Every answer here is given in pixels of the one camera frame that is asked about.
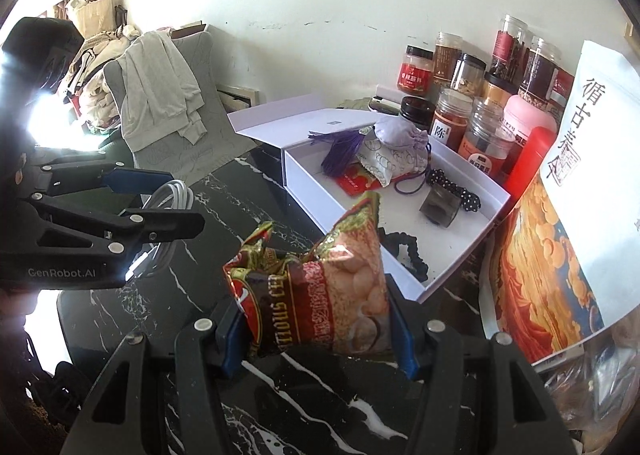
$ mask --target black hair tie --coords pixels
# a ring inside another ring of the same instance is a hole
[[[386,234],[385,228],[378,228],[378,237],[380,238],[380,244],[395,258],[398,258],[400,254],[400,245],[406,245],[409,260],[411,260],[412,265],[411,267],[407,267],[407,270],[414,275],[415,279],[419,282],[424,282],[429,279],[429,276],[427,276],[429,266],[424,263],[420,255],[418,255],[418,239],[406,233]]]

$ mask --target white cable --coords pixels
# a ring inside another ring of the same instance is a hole
[[[143,205],[143,209],[190,210],[193,191],[181,180],[171,180],[160,186]],[[148,252],[136,257],[129,267],[126,280],[153,276],[169,266],[175,252],[175,242],[155,244]]]

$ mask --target blue gripper pad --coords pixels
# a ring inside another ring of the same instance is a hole
[[[173,175],[164,171],[116,167],[102,176],[102,185],[110,187],[114,193],[151,195],[173,179]]]
[[[398,362],[398,367],[411,381],[418,379],[418,360],[415,356],[415,340],[404,316],[399,310],[398,303],[393,297],[389,298],[391,323],[391,344]]]
[[[249,350],[251,330],[235,299],[225,299],[219,305],[220,308],[214,310],[214,321],[218,323],[216,345],[220,355],[216,364],[222,377],[231,379]]]

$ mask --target polka dot ribbon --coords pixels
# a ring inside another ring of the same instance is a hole
[[[448,192],[459,197],[460,200],[462,200],[462,209],[465,211],[477,212],[481,207],[480,197],[478,195],[472,193],[466,188],[463,188],[462,186],[458,186],[454,182],[451,182],[447,179],[446,175],[444,175],[444,171],[441,169],[431,170],[427,175],[427,182],[430,186],[439,184]]]

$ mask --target open white box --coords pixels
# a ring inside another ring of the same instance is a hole
[[[287,191],[322,231],[330,231],[357,197],[350,197],[332,178],[321,172],[321,162],[331,148],[311,145],[310,131],[332,133],[370,126],[383,115],[364,110],[325,108],[321,98],[310,95],[284,99],[228,114],[236,133],[266,142],[282,150],[282,178]],[[393,185],[377,190],[380,226],[387,233],[402,232],[418,240],[418,253],[429,265],[429,280],[421,284],[382,248],[385,272],[391,274],[405,298],[423,302],[462,264],[490,231],[509,194],[487,175],[437,140],[431,143],[432,165],[442,168],[449,180],[476,193],[482,202],[478,213],[460,210],[449,228],[439,228],[419,212],[430,187],[414,195],[396,193]],[[407,181],[411,191],[419,179]]]

